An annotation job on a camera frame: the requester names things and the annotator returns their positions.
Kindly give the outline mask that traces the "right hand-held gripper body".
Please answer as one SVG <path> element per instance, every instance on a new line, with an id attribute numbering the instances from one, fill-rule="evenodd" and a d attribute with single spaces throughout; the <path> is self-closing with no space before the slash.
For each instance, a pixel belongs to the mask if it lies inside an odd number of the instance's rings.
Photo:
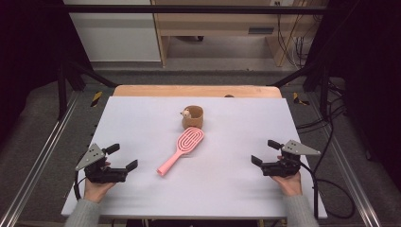
<path id="1" fill-rule="evenodd" d="M 281 158 L 275 163 L 263 163 L 261 170 L 264 176 L 287 177 L 296 174 L 301 167 L 302 155 L 321 155 L 318 150 L 303 145 L 295 140 L 289 140 L 280 149 Z"/>

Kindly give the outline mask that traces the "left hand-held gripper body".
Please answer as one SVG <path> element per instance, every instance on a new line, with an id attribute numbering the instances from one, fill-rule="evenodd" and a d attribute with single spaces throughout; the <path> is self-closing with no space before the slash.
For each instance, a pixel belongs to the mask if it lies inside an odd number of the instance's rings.
<path id="1" fill-rule="evenodd" d="M 76 171 L 84 170 L 92 183 L 123 183 L 128 171 L 126 168 L 111 168 L 106 165 L 107 155 L 104 148 L 93 143 L 78 161 Z"/>

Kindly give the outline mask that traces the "pink hair brush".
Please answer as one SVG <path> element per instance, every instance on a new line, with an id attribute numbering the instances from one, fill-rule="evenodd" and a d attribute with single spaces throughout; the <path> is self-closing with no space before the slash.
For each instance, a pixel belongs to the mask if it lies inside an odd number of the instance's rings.
<path id="1" fill-rule="evenodd" d="M 191 152 L 203 139 L 204 133 L 195 127 L 187 128 L 178 138 L 175 153 L 157 168 L 160 176 L 165 176 L 176 161 L 183 155 Z"/>

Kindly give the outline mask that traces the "brown cup with animal figure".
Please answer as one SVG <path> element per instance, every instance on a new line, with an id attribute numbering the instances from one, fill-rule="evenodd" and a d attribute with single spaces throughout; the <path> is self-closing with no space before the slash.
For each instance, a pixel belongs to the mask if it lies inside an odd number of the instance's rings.
<path id="1" fill-rule="evenodd" d="M 181 111 L 182 126 L 187 128 L 194 127 L 202 129 L 203 126 L 203 108 L 201 106 L 187 106 Z"/>

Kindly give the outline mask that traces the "person's right hand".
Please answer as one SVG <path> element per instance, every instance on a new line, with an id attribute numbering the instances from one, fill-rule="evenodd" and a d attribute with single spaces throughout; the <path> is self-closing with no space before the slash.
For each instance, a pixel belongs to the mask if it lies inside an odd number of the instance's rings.
<path id="1" fill-rule="evenodd" d="M 303 194 L 300 172 L 287 177 L 272 176 L 271 178 L 278 183 L 285 196 L 292 197 Z"/>

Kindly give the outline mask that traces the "person's left hand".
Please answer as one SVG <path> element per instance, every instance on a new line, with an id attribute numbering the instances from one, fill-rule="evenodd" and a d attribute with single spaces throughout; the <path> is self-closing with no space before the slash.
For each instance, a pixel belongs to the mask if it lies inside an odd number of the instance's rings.
<path id="1" fill-rule="evenodd" d="M 114 186 L 115 183 L 92 183 L 86 179 L 83 198 L 87 201 L 100 203 L 107 192 Z"/>

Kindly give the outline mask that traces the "white table cover sheet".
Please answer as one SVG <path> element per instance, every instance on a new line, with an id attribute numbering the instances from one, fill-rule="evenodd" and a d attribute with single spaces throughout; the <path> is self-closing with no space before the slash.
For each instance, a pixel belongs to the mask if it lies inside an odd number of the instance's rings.
<path id="1" fill-rule="evenodd" d="M 165 176 L 157 173 L 176 151 L 183 132 L 180 112 L 202 107 L 203 140 L 181 157 Z M 119 144 L 109 156 L 115 167 L 137 161 L 125 182 L 101 203 L 108 218 L 283 218 L 283 194 L 255 166 L 253 156 L 269 163 L 298 133 L 283 98 L 134 97 L 108 99 L 94 143 Z"/>

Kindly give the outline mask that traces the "black metal stand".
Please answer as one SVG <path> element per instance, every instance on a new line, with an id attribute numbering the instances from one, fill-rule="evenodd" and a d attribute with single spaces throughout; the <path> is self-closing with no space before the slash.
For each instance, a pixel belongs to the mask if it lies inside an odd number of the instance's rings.
<path id="1" fill-rule="evenodd" d="M 329 71 L 324 64 L 312 62 L 307 66 L 295 71 L 289 76 L 271 84 L 280 88 L 300 76 L 306 76 L 303 88 L 306 92 L 314 92 L 320 86 L 319 113 L 324 120 L 328 119 L 328 90 L 329 90 Z"/>
<path id="2" fill-rule="evenodd" d="M 67 94 L 66 94 L 66 82 L 69 82 L 74 91 L 82 91 L 86 83 L 82 79 L 82 75 L 86 75 L 91 79 L 94 79 L 101 84 L 109 87 L 116 88 L 117 83 L 112 82 L 98 73 L 93 69 L 86 68 L 75 61 L 63 61 L 58 69 L 58 95 L 59 95 L 59 116 L 61 120 L 67 113 Z"/>

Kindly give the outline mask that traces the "wooden table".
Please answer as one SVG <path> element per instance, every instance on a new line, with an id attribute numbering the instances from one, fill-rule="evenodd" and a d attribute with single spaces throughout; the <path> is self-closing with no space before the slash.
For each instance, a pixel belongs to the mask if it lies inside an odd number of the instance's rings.
<path id="1" fill-rule="evenodd" d="M 119 85 L 113 96 L 207 96 L 281 98 L 277 87 L 255 85 Z"/>

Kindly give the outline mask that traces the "white cabinet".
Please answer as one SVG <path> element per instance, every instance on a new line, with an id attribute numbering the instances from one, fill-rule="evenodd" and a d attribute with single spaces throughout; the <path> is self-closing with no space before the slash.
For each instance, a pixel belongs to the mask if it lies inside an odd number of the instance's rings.
<path id="1" fill-rule="evenodd" d="M 91 62 L 160 61 L 151 13 L 71 13 Z"/>

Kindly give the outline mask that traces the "dark curtain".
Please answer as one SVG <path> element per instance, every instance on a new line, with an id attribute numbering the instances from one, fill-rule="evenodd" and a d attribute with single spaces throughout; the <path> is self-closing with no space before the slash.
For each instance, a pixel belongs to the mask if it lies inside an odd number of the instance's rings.
<path id="1" fill-rule="evenodd" d="M 345 100 L 367 149 L 401 189 L 401 0 L 329 0 L 308 58 L 333 34 L 326 69 L 345 81 Z"/>
<path id="2" fill-rule="evenodd" d="M 57 79 L 66 58 L 91 68 L 63 0 L 0 0 L 0 143 L 11 134 L 29 93 Z"/>

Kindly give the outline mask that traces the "light wooden desk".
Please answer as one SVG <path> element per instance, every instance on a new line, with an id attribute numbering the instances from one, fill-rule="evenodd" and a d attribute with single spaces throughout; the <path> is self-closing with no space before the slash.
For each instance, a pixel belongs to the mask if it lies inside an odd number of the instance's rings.
<path id="1" fill-rule="evenodd" d="M 150 0 L 153 6 L 312 7 L 317 0 Z M 275 64 L 288 61 L 295 38 L 315 36 L 319 22 L 312 15 L 156 13 L 160 37 L 261 36 L 267 41 Z"/>

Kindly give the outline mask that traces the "aluminium floor rail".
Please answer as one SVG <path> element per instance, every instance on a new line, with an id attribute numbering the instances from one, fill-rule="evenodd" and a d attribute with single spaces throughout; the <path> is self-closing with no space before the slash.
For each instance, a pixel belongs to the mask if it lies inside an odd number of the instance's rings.
<path id="1" fill-rule="evenodd" d="M 63 117 L 57 121 L 52 132 L 48 136 L 44 146 L 41 149 L 33 167 L 30 169 L 29 173 L 24 180 L 24 183 L 20 187 L 18 193 L 14 197 L 11 205 L 5 212 L 5 214 L 0 218 L 0 227 L 14 227 L 18 218 L 20 217 L 22 211 L 24 210 L 26 203 L 39 181 L 45 166 L 49 158 L 51 157 L 56 145 L 58 144 L 63 131 L 75 110 L 78 99 L 80 98 L 80 92 L 73 92 L 67 103 L 67 109 Z"/>
<path id="2" fill-rule="evenodd" d="M 341 176 L 347 185 L 351 198 L 353 199 L 365 226 L 382 227 L 375 209 L 371 205 L 355 171 L 346 160 L 346 157 L 340 147 L 340 143 L 334 135 L 334 128 L 331 125 L 328 125 L 325 126 L 323 130 L 325 136 L 330 139 L 329 146 L 332 149 L 333 157 L 336 160 Z"/>

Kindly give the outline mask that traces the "black horizontal frame bar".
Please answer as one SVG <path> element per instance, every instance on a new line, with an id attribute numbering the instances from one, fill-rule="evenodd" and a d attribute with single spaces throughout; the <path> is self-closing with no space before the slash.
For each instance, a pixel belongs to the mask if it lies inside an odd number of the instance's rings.
<path id="1" fill-rule="evenodd" d="M 243 7 L 243 6 L 145 6 L 145 5 L 65 5 L 75 13 L 216 13 L 216 14 L 325 14 L 325 7 Z"/>

